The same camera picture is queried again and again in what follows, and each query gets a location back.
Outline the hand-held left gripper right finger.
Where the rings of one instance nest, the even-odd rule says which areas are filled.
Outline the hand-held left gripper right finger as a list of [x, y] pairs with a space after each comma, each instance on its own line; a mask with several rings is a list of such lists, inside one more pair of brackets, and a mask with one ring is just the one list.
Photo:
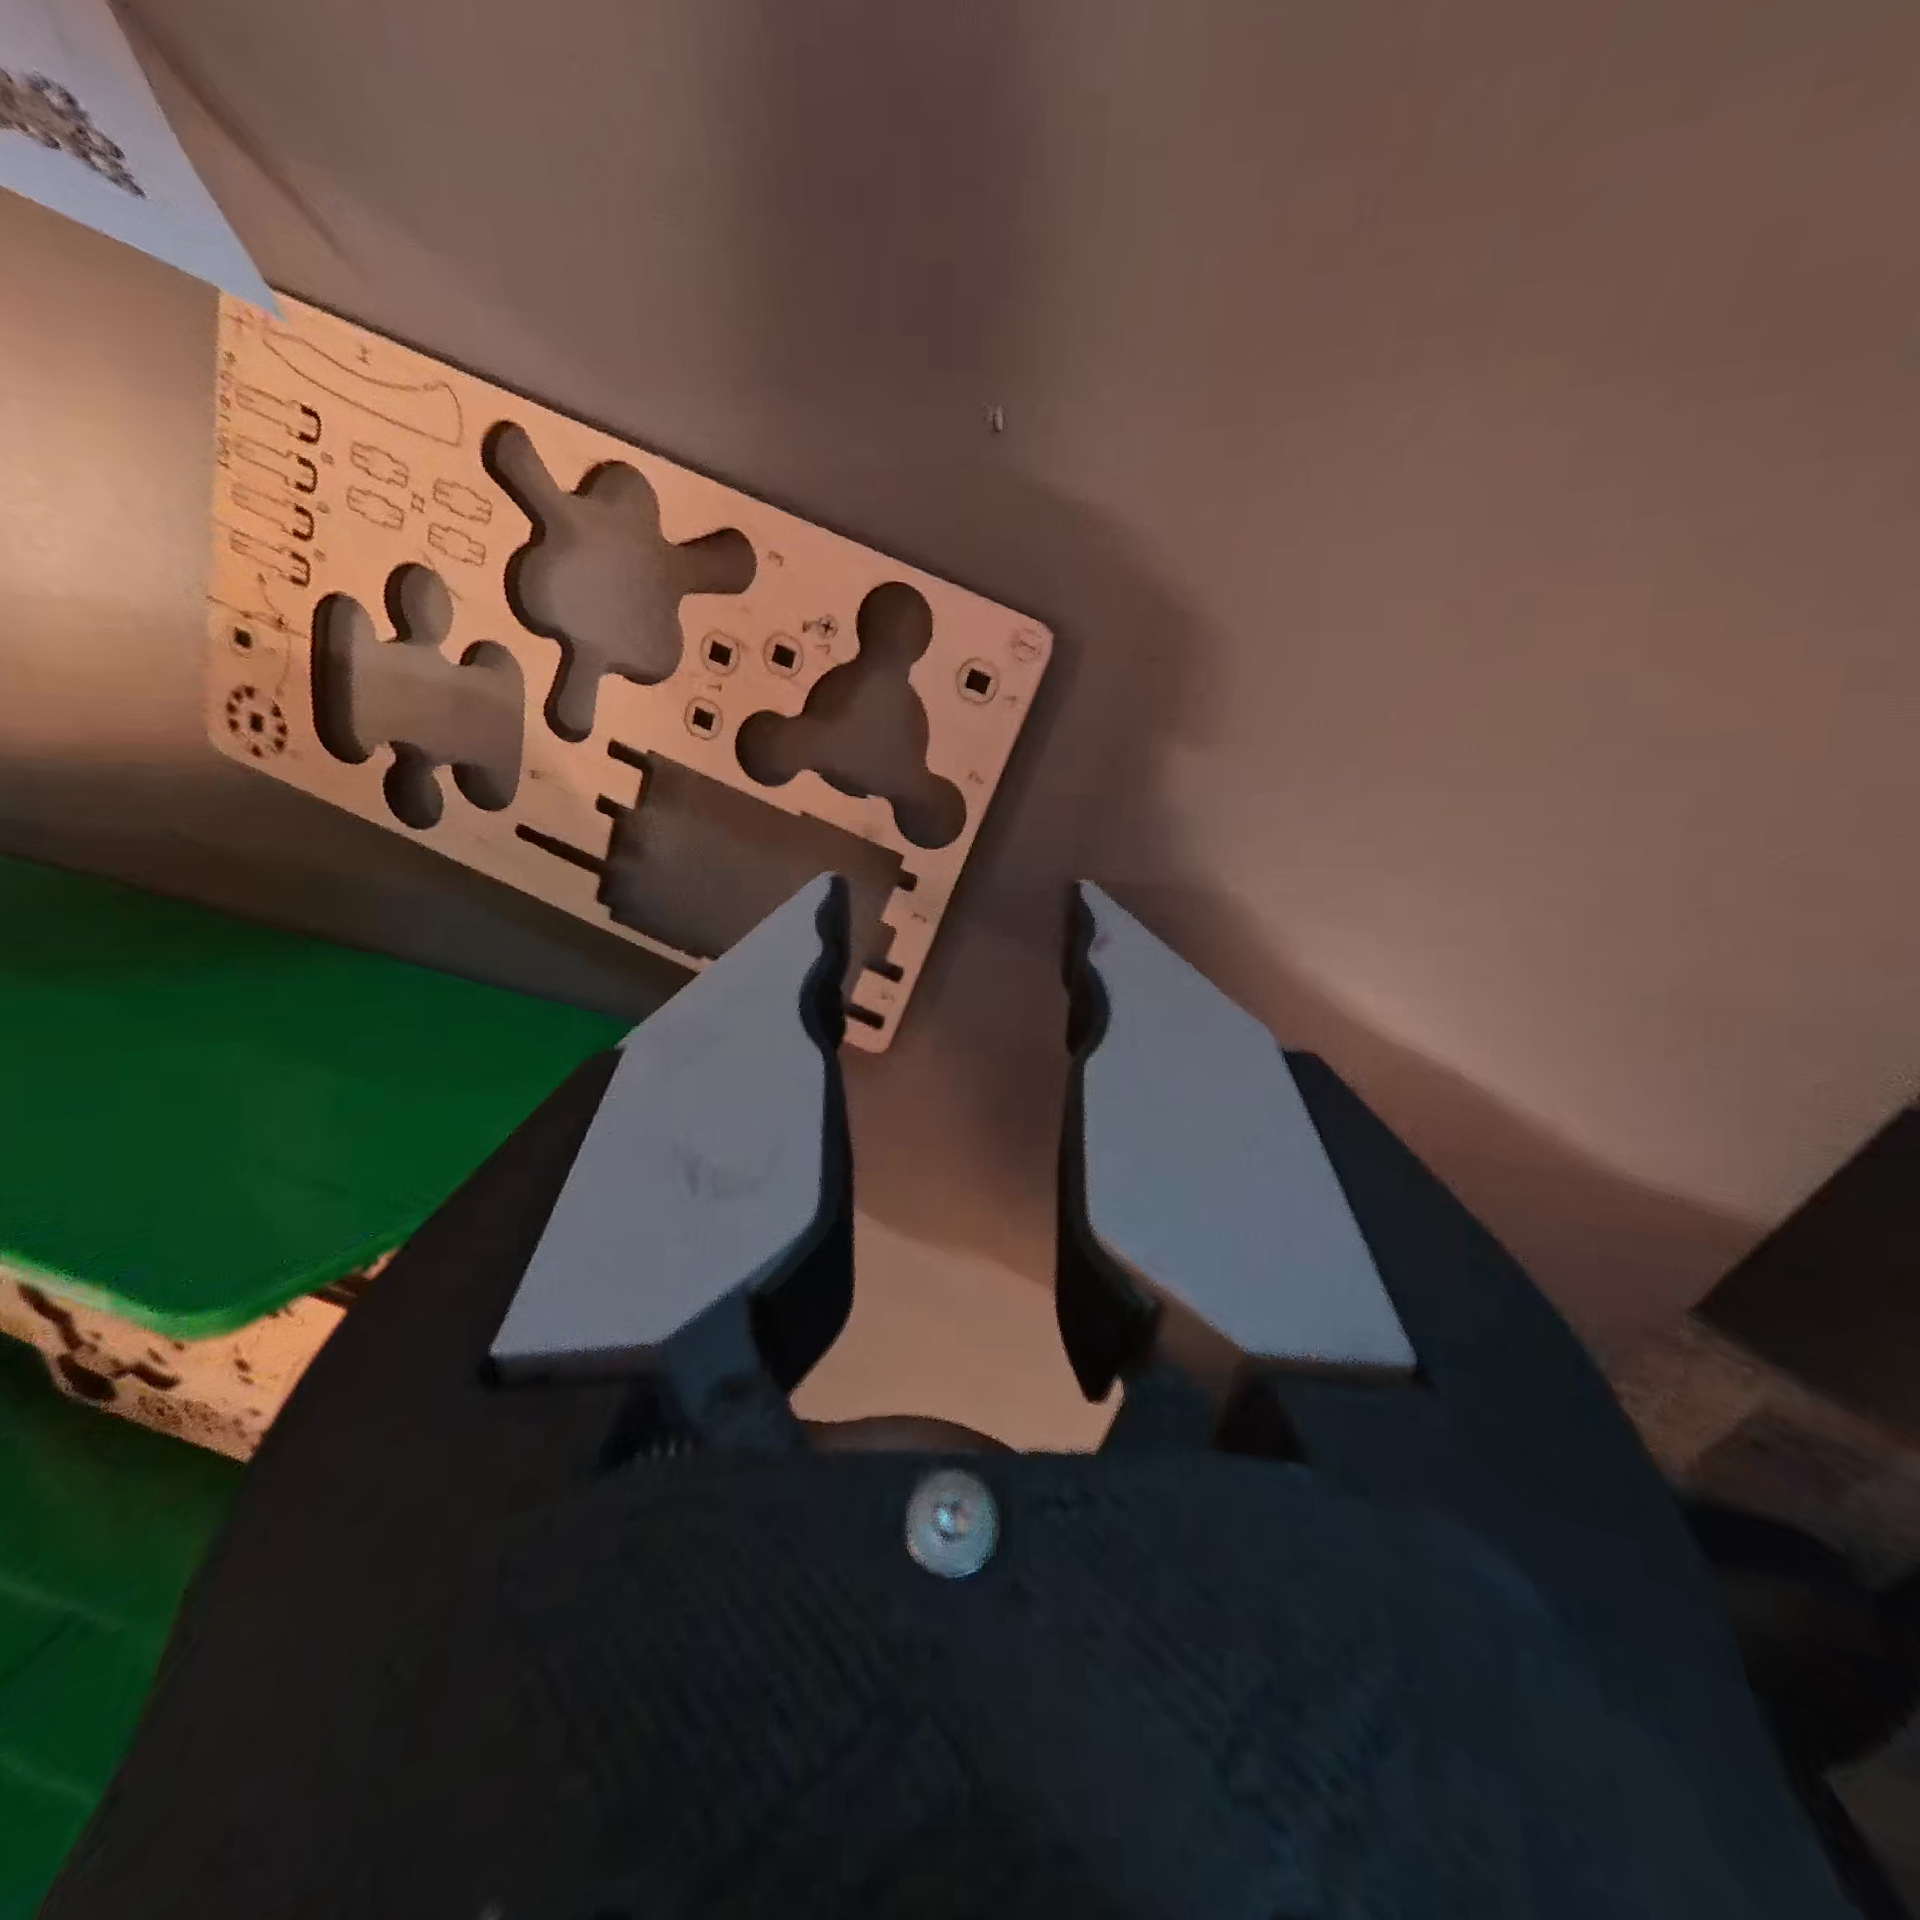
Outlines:
[[1073, 886], [1058, 1328], [1087, 1402], [1153, 1371], [1418, 1375], [1278, 1037], [1097, 885]]

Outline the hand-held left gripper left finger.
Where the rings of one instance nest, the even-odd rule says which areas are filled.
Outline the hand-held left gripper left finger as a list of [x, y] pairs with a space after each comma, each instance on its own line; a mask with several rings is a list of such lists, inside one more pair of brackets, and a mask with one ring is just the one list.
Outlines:
[[851, 898], [805, 883], [631, 1031], [486, 1355], [500, 1383], [795, 1384], [851, 1312]]

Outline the wooden model parts sheet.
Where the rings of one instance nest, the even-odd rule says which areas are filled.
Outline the wooden model parts sheet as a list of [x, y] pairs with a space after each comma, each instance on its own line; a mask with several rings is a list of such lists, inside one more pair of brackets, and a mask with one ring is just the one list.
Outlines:
[[[513, 594], [537, 517], [497, 471], [505, 428], [572, 499], [634, 474], [667, 549], [738, 538], [753, 551], [738, 590], [677, 597], [678, 659], [659, 680], [598, 680], [582, 735], [564, 735], [551, 710], [564, 643]], [[274, 308], [220, 294], [210, 437], [203, 710], [220, 752], [691, 968], [708, 957], [619, 926], [605, 900], [618, 818], [650, 797], [659, 771], [706, 780], [766, 820], [839, 831], [892, 862], [877, 948], [845, 987], [847, 1043], [894, 1044], [1049, 670], [1052, 632], [1036, 616], [290, 294]], [[409, 823], [394, 738], [358, 749], [321, 726], [318, 643], [333, 610], [362, 610], [378, 644], [407, 643], [399, 587], [420, 574], [447, 597], [431, 653], [450, 674], [485, 647], [509, 659], [521, 722], [513, 795], [497, 806], [445, 755], [412, 747], [425, 818]], [[762, 782], [738, 747], [753, 722], [818, 710], [887, 590], [911, 591], [927, 616], [900, 678], [906, 720], [925, 733], [918, 768], [959, 802], [954, 837], [932, 847], [873, 782], [857, 795], [817, 765]]]

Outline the folded model instruction sheet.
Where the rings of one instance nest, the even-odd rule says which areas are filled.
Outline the folded model instruction sheet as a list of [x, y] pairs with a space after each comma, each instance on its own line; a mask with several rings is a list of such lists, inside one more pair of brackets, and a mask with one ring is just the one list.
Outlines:
[[107, 3], [2, 4], [2, 186], [278, 314]]

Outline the green plastic bin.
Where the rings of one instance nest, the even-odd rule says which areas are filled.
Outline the green plastic bin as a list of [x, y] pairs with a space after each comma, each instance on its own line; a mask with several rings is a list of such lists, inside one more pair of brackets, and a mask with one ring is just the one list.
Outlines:
[[[169, 1338], [397, 1250], [622, 1021], [5, 858], [5, 1268]], [[244, 1461], [5, 1334], [5, 1915], [119, 1762]]]

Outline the engraved wooden sheet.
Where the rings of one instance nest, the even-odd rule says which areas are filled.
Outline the engraved wooden sheet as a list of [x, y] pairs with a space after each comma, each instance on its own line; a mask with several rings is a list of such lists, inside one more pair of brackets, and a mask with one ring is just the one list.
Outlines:
[[178, 1338], [2, 1278], [2, 1333], [35, 1349], [66, 1398], [233, 1461], [249, 1461], [385, 1253], [322, 1290], [221, 1334]]

